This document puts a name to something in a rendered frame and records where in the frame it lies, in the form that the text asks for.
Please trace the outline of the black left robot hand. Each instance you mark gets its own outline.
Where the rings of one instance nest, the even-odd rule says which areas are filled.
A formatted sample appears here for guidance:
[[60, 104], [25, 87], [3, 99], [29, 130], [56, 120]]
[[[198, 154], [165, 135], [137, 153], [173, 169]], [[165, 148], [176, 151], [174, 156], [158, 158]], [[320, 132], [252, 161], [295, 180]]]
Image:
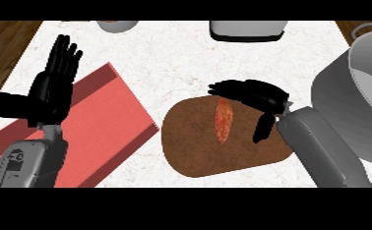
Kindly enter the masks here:
[[29, 93], [10, 94], [0, 91], [0, 117], [26, 119], [31, 128], [59, 125], [68, 116], [72, 83], [83, 51], [60, 34], [49, 53], [46, 69], [37, 74]]

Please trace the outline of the small grey bowl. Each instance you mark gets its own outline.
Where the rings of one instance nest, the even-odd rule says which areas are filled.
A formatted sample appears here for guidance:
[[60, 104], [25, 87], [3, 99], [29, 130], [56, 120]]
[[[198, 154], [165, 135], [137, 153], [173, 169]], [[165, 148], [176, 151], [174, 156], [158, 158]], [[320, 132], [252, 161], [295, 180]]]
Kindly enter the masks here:
[[136, 25], [137, 21], [99, 21], [100, 29], [109, 33], [119, 33], [128, 31]]

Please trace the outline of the orange sweet potato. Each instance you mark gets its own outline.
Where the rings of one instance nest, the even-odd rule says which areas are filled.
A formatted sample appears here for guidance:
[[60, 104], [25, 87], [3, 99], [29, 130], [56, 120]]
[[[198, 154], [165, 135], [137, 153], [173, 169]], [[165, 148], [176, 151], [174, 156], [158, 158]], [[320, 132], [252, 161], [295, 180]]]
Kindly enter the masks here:
[[230, 101], [220, 97], [215, 107], [215, 136], [218, 142], [223, 144], [230, 135], [230, 128], [233, 123], [233, 108]]

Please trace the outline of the brown wooden cutting board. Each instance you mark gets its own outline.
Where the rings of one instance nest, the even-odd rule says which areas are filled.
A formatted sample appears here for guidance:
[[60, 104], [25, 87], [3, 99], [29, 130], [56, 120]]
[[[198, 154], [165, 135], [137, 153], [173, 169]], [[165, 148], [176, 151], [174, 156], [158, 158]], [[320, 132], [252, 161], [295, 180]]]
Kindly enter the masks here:
[[252, 142], [255, 123], [261, 112], [230, 101], [232, 126], [226, 142], [215, 134], [212, 95], [181, 100], [162, 120], [161, 143], [173, 169], [186, 177], [198, 178], [285, 160], [292, 149], [276, 131], [257, 144]]

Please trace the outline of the red placemat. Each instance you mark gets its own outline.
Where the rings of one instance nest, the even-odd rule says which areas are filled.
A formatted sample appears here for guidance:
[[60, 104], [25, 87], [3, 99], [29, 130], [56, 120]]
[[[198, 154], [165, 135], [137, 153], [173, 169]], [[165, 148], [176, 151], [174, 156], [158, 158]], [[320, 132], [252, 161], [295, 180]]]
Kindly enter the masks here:
[[93, 188], [118, 168], [158, 127], [111, 64], [72, 87], [72, 103], [62, 122], [68, 151], [54, 185]]

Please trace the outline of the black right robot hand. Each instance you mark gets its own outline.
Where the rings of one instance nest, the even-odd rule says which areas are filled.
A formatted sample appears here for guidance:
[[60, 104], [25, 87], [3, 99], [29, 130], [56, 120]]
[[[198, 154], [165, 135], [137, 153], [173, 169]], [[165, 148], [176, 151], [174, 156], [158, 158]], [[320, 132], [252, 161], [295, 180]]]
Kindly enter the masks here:
[[226, 80], [209, 85], [208, 94], [239, 101], [248, 107], [263, 112], [252, 134], [252, 142], [257, 144], [270, 136], [276, 122], [286, 108], [289, 93], [277, 86], [257, 80]]

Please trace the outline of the large grey pot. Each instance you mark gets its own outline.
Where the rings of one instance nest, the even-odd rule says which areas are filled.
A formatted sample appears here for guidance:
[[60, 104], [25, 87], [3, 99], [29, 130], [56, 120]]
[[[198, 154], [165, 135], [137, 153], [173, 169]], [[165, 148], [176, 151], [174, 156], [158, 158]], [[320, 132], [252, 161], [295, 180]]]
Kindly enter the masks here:
[[311, 103], [357, 156], [372, 162], [372, 32], [317, 74]]

